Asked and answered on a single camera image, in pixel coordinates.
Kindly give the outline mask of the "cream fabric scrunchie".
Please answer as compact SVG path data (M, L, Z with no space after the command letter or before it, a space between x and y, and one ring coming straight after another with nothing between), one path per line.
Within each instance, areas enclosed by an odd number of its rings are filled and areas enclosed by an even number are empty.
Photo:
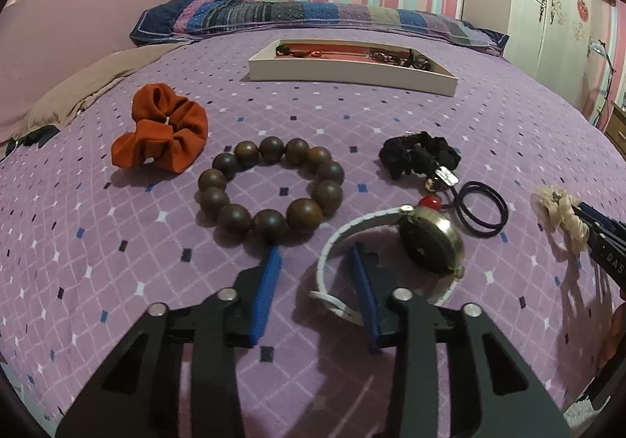
M590 227L575 213L581 203L578 196L556 185L541 185L532 195L549 232L561 229L567 238L565 246L570 254L577 256L587 248Z

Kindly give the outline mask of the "black hair tie red beads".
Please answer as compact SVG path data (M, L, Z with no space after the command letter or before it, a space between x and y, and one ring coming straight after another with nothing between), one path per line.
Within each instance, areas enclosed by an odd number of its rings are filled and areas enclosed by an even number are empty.
M444 189L443 182L426 180L425 189L429 193L422 196L419 206L440 212L453 211L462 228L476 238L496 237L508 222L509 210L503 196L487 184L468 181L459 189L455 186ZM492 209L498 211L499 219L495 222L480 218L474 211L475 206L478 206L478 210L485 211L487 202Z

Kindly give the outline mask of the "white strap wristwatch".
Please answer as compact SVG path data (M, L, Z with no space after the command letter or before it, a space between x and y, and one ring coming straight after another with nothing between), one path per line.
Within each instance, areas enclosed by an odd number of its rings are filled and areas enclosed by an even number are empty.
M399 233L407 258L415 266L437 277L437 283L426 300L432 305L444 305L465 275L462 266L465 246L452 222L441 212L425 205L401 205L378 210L337 229L322 247L316 263L315 289L310 296L342 320L361 326L361 313L329 293L325 282L327 261L335 244L369 229L392 226Z

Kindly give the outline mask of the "black fabric scrunchie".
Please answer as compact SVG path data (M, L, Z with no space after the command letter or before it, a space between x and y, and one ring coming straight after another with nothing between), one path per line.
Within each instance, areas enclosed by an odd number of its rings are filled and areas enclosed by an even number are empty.
M433 178L440 167L453 171L462 157L443 137L421 131L385 140L379 160L390 177L397 180L413 173Z

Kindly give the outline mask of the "orange fabric scrunchie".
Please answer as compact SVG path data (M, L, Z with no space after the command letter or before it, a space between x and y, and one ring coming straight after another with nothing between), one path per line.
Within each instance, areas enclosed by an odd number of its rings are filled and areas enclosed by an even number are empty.
M131 169L148 160L161 170L181 174L203 152L209 120L205 109L164 83L146 84L134 94L135 129L112 143L112 164Z

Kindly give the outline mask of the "white shallow jewelry box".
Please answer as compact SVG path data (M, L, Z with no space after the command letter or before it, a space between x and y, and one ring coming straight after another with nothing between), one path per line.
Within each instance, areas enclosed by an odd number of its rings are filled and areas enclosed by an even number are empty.
M400 88L452 97L459 78L407 47L322 39L280 39L248 59L252 81L309 81Z

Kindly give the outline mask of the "desk lamp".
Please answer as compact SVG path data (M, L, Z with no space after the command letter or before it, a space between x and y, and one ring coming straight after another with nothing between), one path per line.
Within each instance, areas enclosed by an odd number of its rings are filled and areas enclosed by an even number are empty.
M599 55L604 60L606 67L606 73L603 74L601 79L601 86L599 87L599 97L596 98L594 103L593 114L590 116L590 122L595 126L599 126L599 120L601 120L603 110L607 106L609 100L614 74L617 71L612 63L610 53L607 49L607 44L599 39L593 40L589 44L589 50Z

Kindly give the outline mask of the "purple diamond pattern bedspread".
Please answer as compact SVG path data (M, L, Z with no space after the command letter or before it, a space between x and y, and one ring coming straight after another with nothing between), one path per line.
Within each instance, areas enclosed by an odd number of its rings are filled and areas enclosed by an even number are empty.
M459 78L446 97L400 88L252 81L248 59L280 39L415 48ZM112 164L134 131L131 102L164 83L209 120L203 152L181 174ZM433 178L393 180L385 140L425 131L462 157ZM198 305L277 248L282 268L264 335L237 348L237 391L249 437L367 437L385 424L396 351L319 300L316 263L344 224L418 205L429 190L468 181L503 196L498 236L461 234L465 275L441 306L479 305L531 366L559 408L606 361L620 329L619 290L587 248L570 254L532 195L556 185L609 218L625 217L625 163L565 99L505 60L430 39L347 30L265 30L179 47L123 79L42 147L1 166L1 353L61 423L109 352L154 302ZM437 283L415 266L396 227L335 244L326 287L360 311L347 256L357 243L425 299Z

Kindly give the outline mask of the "white wardrobe with decals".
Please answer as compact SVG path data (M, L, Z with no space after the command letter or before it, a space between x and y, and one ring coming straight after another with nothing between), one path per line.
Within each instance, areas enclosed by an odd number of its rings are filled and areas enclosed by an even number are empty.
M511 0L505 58L581 110L592 0Z

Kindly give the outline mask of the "beige folded cloth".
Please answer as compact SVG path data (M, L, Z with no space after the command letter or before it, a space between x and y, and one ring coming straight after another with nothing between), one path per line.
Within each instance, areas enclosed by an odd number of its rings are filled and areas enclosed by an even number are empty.
M49 126L63 130L79 111L90 108L123 79L186 45L189 42L142 46L118 51L97 61L57 84L36 101L14 136L22 138Z

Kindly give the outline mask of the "pink padded headboard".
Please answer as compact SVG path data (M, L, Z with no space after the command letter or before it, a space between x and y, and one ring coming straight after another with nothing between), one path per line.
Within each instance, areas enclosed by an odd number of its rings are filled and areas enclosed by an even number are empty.
M135 44L143 11L169 0L19 0L1 11L1 140L55 85Z

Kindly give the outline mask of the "striped patchwork pillow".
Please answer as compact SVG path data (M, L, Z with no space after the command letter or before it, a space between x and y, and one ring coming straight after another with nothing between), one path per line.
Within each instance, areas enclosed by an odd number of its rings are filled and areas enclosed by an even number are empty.
M335 27L416 34L500 56L509 37L442 14L360 4L170 0L143 11L130 39L138 46L198 41L217 34L274 28Z

